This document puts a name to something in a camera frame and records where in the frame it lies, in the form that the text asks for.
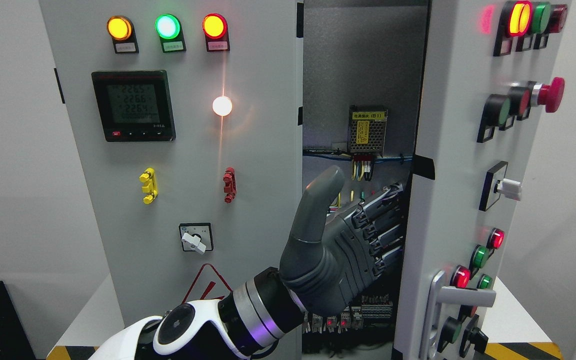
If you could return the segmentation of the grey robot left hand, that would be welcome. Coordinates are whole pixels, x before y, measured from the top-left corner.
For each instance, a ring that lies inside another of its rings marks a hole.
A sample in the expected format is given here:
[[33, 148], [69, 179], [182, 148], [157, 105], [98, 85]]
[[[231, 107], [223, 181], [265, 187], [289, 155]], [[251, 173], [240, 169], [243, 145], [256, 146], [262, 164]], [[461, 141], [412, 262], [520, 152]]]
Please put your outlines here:
[[343, 171], [331, 166], [306, 187], [279, 262], [283, 284], [322, 317], [341, 313], [403, 260], [404, 186], [329, 213], [344, 184]]

